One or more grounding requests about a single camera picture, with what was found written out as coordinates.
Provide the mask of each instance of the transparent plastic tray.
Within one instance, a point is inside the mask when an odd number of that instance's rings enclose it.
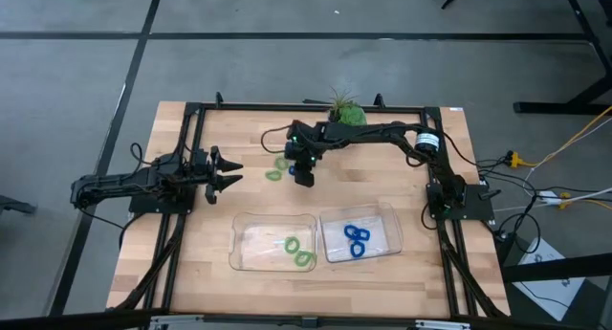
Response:
[[[395,210],[387,203],[326,210],[320,214],[319,221],[323,235],[325,257],[330,263],[364,259],[402,251],[402,229],[395,215]],[[353,241],[344,234],[344,227],[347,225],[370,231],[369,240],[361,241],[365,249],[363,255],[359,258],[355,258],[351,254]]]
[[[317,220],[311,214],[240,213],[233,218],[231,235],[229,264],[235,270],[310,272],[317,264]],[[298,266],[296,253],[285,251],[285,240],[290,237],[299,241],[300,252],[312,254],[306,265]]]

